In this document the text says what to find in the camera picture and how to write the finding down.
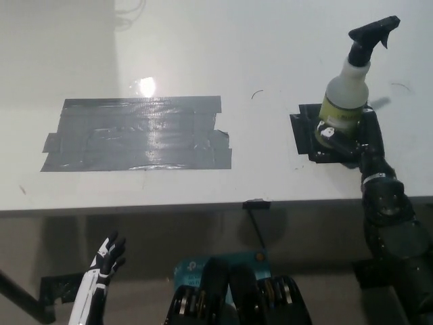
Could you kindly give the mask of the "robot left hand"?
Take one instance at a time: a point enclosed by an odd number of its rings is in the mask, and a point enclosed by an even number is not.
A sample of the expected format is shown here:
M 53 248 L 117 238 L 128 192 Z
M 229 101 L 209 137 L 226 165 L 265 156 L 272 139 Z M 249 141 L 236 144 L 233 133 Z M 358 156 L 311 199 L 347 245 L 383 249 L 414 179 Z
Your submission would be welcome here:
M 103 324 L 109 285 L 125 263 L 125 243 L 125 238 L 118 238 L 118 232 L 113 232 L 102 242 L 81 280 L 69 325 Z

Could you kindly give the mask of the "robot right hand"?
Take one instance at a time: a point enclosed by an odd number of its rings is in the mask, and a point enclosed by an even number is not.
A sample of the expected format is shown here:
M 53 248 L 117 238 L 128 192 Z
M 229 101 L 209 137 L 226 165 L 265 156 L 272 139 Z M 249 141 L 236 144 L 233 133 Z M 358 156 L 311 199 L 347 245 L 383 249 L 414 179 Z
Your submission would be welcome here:
M 386 162 L 382 132 L 377 114 L 369 106 L 362 111 L 361 118 L 352 137 L 335 127 L 319 121 L 316 126 L 319 139 L 338 154 L 356 160 L 361 172 L 361 183 L 384 178 L 396 181 L 394 169 Z

